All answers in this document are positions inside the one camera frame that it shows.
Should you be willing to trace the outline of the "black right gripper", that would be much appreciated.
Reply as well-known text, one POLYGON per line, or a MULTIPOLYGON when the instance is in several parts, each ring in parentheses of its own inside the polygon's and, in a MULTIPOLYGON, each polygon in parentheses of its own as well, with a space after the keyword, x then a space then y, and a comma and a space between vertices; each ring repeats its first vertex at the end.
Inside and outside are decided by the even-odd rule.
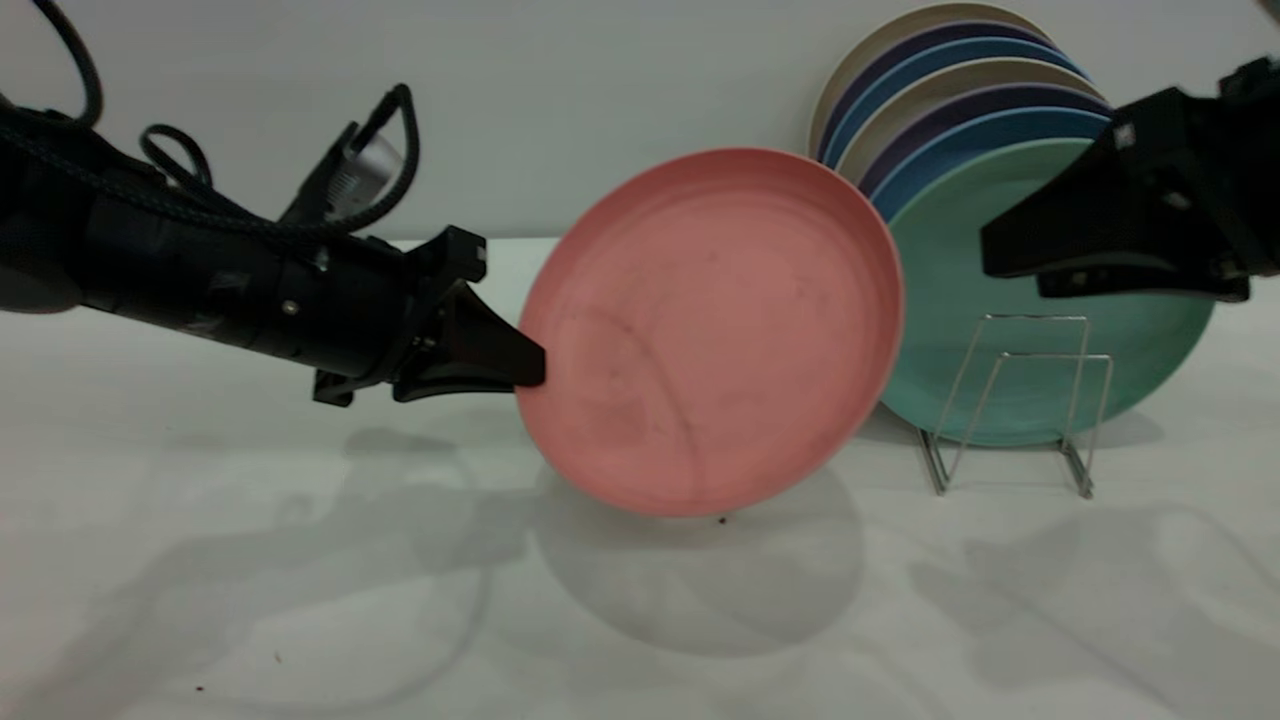
POLYGON ((1244 302, 1251 277, 1277 274, 1277 59, 1260 56, 1213 97, 1165 88, 1115 109, 1078 159, 982 227, 982 269, 1038 275, 1046 299, 1244 302))

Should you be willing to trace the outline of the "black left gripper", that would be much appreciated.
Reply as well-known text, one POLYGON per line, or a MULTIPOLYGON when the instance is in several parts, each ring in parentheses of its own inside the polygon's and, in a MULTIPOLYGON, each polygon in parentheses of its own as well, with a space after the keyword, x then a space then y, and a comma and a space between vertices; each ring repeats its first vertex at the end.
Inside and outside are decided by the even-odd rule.
POLYGON ((486 274, 485 238, 448 225, 403 258, 406 286, 389 340, 358 375, 317 370, 315 402, 348 407, 356 392, 380 383, 393 384, 398 404, 448 395, 512 395, 518 387, 544 384, 545 350, 489 307, 472 286, 462 284, 486 274), (430 366, 399 377, 433 345, 430 366))

